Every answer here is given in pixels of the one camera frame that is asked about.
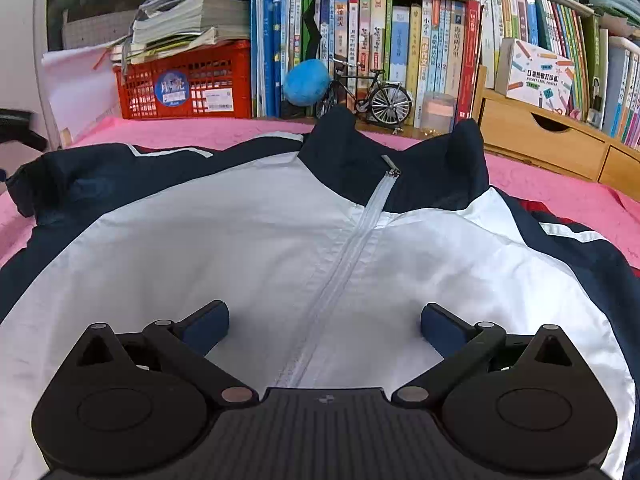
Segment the white and navy jacket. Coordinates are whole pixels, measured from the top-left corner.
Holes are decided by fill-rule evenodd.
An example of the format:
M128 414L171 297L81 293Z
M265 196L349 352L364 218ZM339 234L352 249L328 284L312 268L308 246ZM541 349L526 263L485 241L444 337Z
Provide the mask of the white and navy jacket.
M606 237L489 182L475 122L396 151L337 108L307 134L223 151L90 145L10 177L35 219L1 271L1 474L46 466L32 411L85 327L132 330L213 300L213 361L269 387L394 390L436 361L436 302L513 333L562 327L618 416L604 470L639 474L639 273Z

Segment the stack of papers and books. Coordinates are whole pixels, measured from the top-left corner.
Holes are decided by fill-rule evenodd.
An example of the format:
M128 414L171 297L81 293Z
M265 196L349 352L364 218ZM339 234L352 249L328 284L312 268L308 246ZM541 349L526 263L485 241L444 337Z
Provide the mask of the stack of papers and books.
M108 47L113 65L142 64L250 38L250 0L148 0Z

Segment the pink bunny towel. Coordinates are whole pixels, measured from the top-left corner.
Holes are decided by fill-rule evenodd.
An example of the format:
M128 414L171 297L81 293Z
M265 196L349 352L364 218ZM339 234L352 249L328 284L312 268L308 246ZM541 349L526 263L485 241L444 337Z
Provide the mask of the pink bunny towel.
M145 148L202 146L223 150L270 132L307 133L310 125L256 119L178 119L136 122L107 117L73 143L124 142ZM613 243L634 268L639 266L639 203L606 185L487 155L489 181L509 195L542 203L557 217L594 229Z

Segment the white pencil print box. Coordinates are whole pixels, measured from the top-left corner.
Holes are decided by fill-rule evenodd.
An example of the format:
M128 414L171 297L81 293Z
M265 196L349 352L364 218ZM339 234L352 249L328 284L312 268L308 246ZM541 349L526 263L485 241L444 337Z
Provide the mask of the white pencil print box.
M503 38L495 92L507 99L566 116L572 108L575 64L536 44Z

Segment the red plastic crate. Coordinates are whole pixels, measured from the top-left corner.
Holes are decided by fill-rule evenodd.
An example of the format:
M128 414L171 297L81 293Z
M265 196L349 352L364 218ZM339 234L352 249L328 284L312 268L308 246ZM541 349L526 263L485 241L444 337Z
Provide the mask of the red plastic crate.
M250 43L205 46L113 68L126 119L250 118Z

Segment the wooden drawer organizer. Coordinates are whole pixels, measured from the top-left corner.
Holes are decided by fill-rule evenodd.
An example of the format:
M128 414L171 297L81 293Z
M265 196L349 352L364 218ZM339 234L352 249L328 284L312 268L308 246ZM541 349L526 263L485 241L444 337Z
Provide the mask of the wooden drawer organizer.
M473 118L491 153L615 188L638 200L639 153L566 116L510 100L485 87L477 70Z

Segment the miniature bicycle model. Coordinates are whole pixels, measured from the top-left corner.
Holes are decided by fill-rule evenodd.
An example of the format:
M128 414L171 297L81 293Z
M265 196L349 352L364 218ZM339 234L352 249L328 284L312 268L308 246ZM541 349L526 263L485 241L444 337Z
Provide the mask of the miniature bicycle model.
M341 103L341 96L352 100L352 114L386 129L398 129L409 118L413 106L412 97L399 82L383 80L384 70L374 70L372 76L364 76L363 80L369 85L363 96L357 96L357 89L352 90L348 83L358 84L361 64L339 61L337 58L333 62L334 77L314 106L317 118L337 107Z

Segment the blue plush ball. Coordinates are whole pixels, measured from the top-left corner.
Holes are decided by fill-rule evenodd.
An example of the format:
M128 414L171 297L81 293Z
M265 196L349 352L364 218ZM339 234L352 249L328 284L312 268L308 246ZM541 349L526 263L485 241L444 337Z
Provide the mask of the blue plush ball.
M318 58L312 58L288 72L283 84L283 95L295 106L313 106L324 96L330 83L331 77L324 63Z

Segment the row of books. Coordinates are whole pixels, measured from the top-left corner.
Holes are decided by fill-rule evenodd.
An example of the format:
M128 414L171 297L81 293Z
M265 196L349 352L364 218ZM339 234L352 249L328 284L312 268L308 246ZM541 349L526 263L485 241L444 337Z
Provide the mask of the row of books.
M471 117L480 66L495 91L503 38L572 60L566 116L638 148L639 0L250 0L252 112L314 115L320 100L291 104L285 78L318 58L332 80L337 58L361 64L358 84L348 83L357 96L374 70L407 89L401 127L444 131Z

